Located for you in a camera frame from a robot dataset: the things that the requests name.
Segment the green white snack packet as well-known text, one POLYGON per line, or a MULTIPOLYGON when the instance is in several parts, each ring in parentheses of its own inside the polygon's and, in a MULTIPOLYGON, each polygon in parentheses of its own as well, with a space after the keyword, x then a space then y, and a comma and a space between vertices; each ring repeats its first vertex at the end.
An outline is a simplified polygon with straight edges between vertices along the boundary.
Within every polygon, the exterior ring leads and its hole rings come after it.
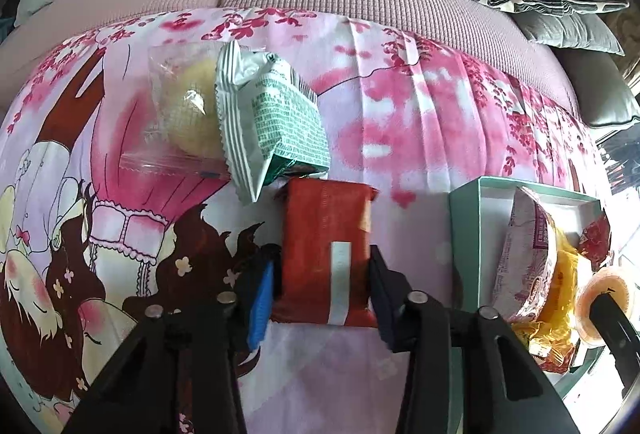
POLYGON ((257 202, 280 177, 329 172, 317 95, 277 54, 222 45, 216 101, 224 158, 242 203, 257 202))

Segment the yellow orange snack packet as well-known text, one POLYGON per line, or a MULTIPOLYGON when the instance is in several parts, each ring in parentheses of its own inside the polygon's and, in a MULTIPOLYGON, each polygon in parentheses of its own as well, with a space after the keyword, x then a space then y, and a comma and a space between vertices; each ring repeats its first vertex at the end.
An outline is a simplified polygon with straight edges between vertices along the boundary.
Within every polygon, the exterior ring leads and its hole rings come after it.
POLYGON ((512 330, 542 370, 564 374, 578 341, 575 302, 582 257, 564 232, 556 229, 555 238, 558 255, 544 307, 536 320, 512 324, 512 330))

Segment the red foil snack packet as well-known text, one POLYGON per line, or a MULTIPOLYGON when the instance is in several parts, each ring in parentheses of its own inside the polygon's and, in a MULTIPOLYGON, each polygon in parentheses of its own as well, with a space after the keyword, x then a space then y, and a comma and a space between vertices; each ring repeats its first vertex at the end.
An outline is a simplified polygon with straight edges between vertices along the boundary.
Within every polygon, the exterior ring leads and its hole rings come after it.
POLYGON ((364 183, 296 178, 284 187, 282 290, 271 318, 283 323, 374 328, 367 274, 371 205, 364 183))

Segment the orange round wrapped snack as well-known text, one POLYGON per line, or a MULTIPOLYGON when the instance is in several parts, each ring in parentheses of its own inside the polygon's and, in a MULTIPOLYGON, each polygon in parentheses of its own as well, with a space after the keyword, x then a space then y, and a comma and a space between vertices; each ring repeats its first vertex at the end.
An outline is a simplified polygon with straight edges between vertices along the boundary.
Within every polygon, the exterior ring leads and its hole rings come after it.
POLYGON ((578 291, 576 299, 576 330, 582 342, 590 347, 604 346, 616 323, 630 317, 633 300, 623 269, 600 269, 578 291))

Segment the clear yellow cake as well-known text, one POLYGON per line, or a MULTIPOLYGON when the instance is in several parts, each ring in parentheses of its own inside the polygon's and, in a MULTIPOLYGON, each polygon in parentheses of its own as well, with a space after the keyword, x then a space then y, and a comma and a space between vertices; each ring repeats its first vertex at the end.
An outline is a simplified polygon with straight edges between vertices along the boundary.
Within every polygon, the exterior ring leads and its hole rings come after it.
POLYGON ((219 128, 216 79, 220 42, 149 49, 151 115, 120 166, 145 174, 230 179, 219 128))

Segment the red bow-shaped snack packet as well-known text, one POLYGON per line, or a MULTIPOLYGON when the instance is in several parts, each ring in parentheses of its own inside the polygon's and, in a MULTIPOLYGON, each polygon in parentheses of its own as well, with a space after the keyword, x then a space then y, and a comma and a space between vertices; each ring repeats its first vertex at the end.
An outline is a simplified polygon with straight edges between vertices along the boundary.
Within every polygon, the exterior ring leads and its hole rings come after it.
POLYGON ((577 251, 590 261, 593 272, 598 271, 611 251, 612 231, 606 212, 582 231, 577 251))

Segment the pink snack packet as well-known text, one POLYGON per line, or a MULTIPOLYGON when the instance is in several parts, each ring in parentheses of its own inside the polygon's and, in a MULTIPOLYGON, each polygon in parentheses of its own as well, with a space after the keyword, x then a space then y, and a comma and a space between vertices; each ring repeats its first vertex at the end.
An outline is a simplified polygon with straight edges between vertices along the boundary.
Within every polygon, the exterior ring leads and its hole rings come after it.
POLYGON ((515 190, 492 306, 505 321, 529 323, 546 305, 558 256, 552 216, 532 190, 515 190))

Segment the grey satin pillow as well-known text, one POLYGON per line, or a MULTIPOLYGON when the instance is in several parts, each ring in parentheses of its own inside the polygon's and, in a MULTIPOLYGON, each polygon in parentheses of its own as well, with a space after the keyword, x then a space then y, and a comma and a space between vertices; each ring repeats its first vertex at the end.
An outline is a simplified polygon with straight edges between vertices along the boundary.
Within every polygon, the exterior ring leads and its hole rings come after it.
POLYGON ((547 16, 527 11, 514 13, 511 18, 529 42, 560 49, 582 49, 625 56, 612 30, 596 14, 547 16))

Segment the teal shallow cardboard tray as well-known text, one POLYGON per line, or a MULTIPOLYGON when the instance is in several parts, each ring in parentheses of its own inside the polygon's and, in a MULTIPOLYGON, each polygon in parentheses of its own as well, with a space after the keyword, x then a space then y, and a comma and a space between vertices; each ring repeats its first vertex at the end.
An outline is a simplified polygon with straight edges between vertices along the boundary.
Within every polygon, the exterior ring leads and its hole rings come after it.
POLYGON ((527 181, 482 176, 449 194, 452 261, 456 269, 452 306, 464 311, 492 303, 496 271, 516 189, 536 193, 571 245, 602 214, 599 200, 570 190, 527 181))

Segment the pink cartoon print blanket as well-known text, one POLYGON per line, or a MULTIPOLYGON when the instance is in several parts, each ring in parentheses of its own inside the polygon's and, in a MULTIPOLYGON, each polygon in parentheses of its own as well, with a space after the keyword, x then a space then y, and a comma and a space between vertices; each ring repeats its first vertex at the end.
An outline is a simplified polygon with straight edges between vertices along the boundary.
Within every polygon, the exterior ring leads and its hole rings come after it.
POLYGON ((160 12, 62 40, 1 126, 4 394, 25 428, 61 432, 146 307, 233 291, 283 243, 283 297, 239 365, 248 429, 392 432, 407 362, 376 334, 364 250, 449 302, 451 191, 504 177, 607 194, 567 86, 300 9, 160 12))

